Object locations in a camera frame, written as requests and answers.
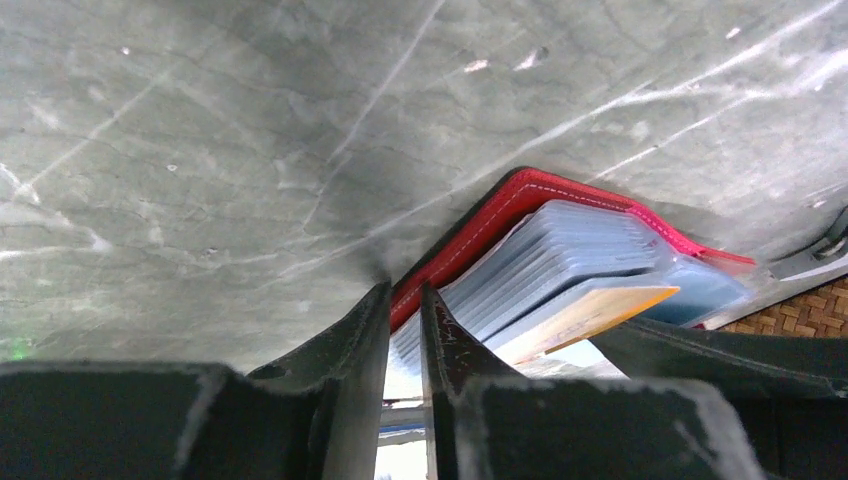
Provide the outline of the red card holder wallet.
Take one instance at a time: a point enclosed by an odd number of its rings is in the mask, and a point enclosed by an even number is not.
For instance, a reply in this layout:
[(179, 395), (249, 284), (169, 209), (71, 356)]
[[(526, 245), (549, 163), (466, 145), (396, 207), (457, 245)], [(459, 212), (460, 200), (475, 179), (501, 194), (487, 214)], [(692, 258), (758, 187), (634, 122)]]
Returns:
[(556, 297), (615, 286), (678, 286), (639, 313), (694, 327), (750, 298), (751, 258), (701, 245), (645, 205), (531, 167), (507, 173), (398, 282), (390, 357), (421, 370), (420, 288), (437, 289), (485, 347)]

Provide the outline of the orange credit card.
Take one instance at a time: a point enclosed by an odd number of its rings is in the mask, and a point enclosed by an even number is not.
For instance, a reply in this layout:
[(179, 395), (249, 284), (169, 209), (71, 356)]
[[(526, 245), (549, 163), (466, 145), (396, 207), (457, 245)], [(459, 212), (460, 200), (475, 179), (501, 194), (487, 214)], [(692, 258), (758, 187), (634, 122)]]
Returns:
[(487, 346), (508, 364), (524, 363), (615, 327), (679, 290), (647, 285), (569, 291), (492, 337)]

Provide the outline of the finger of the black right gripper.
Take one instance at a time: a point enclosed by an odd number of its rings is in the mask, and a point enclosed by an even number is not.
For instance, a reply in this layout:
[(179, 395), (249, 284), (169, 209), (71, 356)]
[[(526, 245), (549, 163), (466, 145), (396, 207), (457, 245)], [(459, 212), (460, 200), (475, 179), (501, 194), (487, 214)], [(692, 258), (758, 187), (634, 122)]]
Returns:
[(770, 479), (847, 476), (847, 341), (634, 318), (591, 338), (627, 376), (686, 378), (732, 404)]

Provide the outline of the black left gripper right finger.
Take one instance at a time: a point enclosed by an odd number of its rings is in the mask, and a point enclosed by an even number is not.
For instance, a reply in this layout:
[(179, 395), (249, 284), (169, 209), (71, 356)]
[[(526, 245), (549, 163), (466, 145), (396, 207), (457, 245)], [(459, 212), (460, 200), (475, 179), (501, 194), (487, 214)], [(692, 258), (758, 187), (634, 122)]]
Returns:
[(736, 410), (683, 379), (530, 379), (421, 290), (431, 479), (762, 479)]

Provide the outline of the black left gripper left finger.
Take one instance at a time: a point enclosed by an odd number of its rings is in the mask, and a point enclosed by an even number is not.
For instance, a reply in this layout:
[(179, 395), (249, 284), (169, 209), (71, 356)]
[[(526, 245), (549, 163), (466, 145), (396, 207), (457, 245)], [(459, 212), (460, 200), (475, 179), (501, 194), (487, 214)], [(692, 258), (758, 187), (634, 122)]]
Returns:
[(391, 287), (249, 374), (222, 363), (1, 367), (5, 479), (370, 479)]

